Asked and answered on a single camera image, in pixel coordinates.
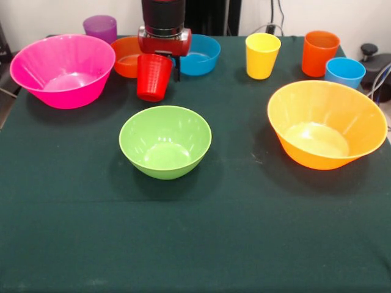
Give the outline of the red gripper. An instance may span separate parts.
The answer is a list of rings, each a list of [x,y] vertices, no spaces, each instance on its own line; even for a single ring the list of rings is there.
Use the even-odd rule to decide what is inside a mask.
[[[153,35],[147,26],[140,26],[137,35],[140,49],[146,54],[171,55],[175,61],[174,81],[180,82],[180,57],[186,56],[190,50],[192,32],[184,28],[177,35]]]

